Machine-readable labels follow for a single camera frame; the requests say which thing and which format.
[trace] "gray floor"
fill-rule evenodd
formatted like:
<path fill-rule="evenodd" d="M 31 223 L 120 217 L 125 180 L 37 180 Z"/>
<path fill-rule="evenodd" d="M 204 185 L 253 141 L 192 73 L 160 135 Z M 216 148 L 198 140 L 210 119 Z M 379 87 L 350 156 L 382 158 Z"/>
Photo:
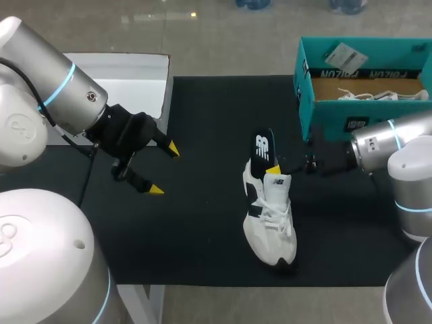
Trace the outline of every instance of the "gray floor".
<path fill-rule="evenodd" d="M 328 0 L 0 0 L 65 52 L 169 53 L 183 76 L 289 74 L 302 35 L 431 36 L 430 0 L 369 0 L 354 17 Z M 382 288 L 168 287 L 165 324 L 383 323 Z"/>

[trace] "cardboard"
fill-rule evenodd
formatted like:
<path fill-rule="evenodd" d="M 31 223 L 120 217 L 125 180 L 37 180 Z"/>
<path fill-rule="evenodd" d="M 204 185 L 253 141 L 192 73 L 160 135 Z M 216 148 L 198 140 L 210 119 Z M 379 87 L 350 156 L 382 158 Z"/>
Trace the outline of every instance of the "cardboard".
<path fill-rule="evenodd" d="M 348 52 L 339 52 L 334 63 L 338 48 Z M 432 101 L 338 100 L 344 95 L 338 88 L 354 95 L 378 95 L 388 90 L 415 95 L 423 89 L 432 95 L 431 51 L 432 38 L 302 37 L 294 91 L 303 139 L 319 124 L 327 140 L 348 140 L 353 130 L 346 125 L 353 121 L 363 127 L 431 109 Z M 354 64 L 359 68 L 349 74 L 346 70 L 359 56 L 361 62 Z"/>

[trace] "white sneaker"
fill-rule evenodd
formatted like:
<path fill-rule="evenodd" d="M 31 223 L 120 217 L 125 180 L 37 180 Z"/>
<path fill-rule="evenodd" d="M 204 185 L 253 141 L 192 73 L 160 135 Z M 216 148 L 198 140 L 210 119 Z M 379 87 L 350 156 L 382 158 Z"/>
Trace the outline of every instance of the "white sneaker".
<path fill-rule="evenodd" d="M 262 262 L 284 267 L 293 263 L 297 250 L 288 198 L 291 176 L 280 174 L 271 131 L 270 134 L 271 137 L 266 137 L 262 132 L 256 133 L 256 150 L 252 148 L 254 154 L 243 173 L 248 197 L 243 229 L 250 247 Z"/>

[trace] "black mat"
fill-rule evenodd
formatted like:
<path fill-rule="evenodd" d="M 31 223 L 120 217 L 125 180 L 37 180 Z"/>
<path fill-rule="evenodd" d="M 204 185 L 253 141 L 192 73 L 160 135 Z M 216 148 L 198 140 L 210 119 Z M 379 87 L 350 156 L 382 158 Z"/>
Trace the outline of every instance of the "black mat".
<path fill-rule="evenodd" d="M 56 192 L 78 204 L 90 161 L 68 146 L 48 146 L 31 164 L 0 175 L 0 192 L 35 188 Z"/>
<path fill-rule="evenodd" d="M 147 148 L 133 167 L 164 196 L 135 193 L 109 177 L 111 159 L 94 163 L 83 210 L 120 284 L 199 286 L 382 286 L 411 247 L 399 236 L 385 174 L 381 193 L 360 172 L 293 177 L 298 271 L 263 266 L 243 234 L 242 171 L 251 132 L 275 133 L 279 160 L 302 155 L 292 78 L 176 78 L 169 135 L 181 157 Z"/>

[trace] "black cable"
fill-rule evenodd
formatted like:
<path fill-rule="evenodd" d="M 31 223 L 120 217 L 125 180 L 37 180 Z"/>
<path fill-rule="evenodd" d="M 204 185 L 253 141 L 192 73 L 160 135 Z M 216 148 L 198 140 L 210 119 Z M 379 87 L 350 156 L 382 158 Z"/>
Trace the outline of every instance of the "black cable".
<path fill-rule="evenodd" d="M 90 176 L 92 174 L 93 162 L 95 162 L 96 153 L 97 153 L 97 147 L 94 146 L 90 150 L 90 164 L 89 164 L 88 169 L 87 169 L 86 178 L 85 178 L 84 183 L 82 185 L 80 199 L 78 200 L 78 207 L 80 207 L 80 208 L 82 206 L 82 203 L 84 202 L 84 197 L 86 195 L 86 189 L 88 186 L 88 182 L 90 181 Z"/>
<path fill-rule="evenodd" d="M 7 66 L 9 69 L 14 71 L 17 75 L 19 75 L 21 77 L 21 79 L 23 79 L 25 81 L 25 83 L 27 84 L 29 89 L 32 91 L 34 98 L 36 99 L 36 101 L 40 107 L 40 110 L 42 110 L 42 112 L 43 112 L 43 115 L 47 118 L 50 125 L 54 127 L 56 125 L 54 119 L 51 117 L 51 115 L 48 112 L 48 109 L 45 107 L 45 104 L 43 103 L 43 100 L 42 100 L 41 96 L 39 95 L 36 87 L 30 81 L 28 76 L 26 74 L 24 74 L 23 71 L 21 71 L 13 62 L 11 62 L 8 59 L 4 59 L 4 58 L 0 57 L 0 64 Z"/>
<path fill-rule="evenodd" d="M 11 62 L 8 59 L 0 57 L 0 64 L 8 67 L 12 71 L 14 71 L 17 75 L 21 77 L 29 87 L 30 91 L 32 92 L 34 98 L 36 99 L 36 102 L 38 103 L 40 110 L 42 111 L 45 118 L 47 118 L 48 122 L 51 126 L 56 127 L 57 124 L 55 123 L 54 119 L 51 117 L 51 114 L 48 112 L 47 107 L 43 103 L 43 100 L 41 96 L 39 95 L 36 87 L 33 85 L 33 83 L 30 81 L 28 76 L 21 71 L 13 62 Z M 69 137 L 67 137 L 65 134 L 61 136 L 70 146 L 78 150 L 80 153 L 84 154 L 86 157 L 90 157 L 91 152 L 86 150 L 85 148 L 82 148 L 81 146 L 77 145 L 73 140 L 71 140 Z"/>

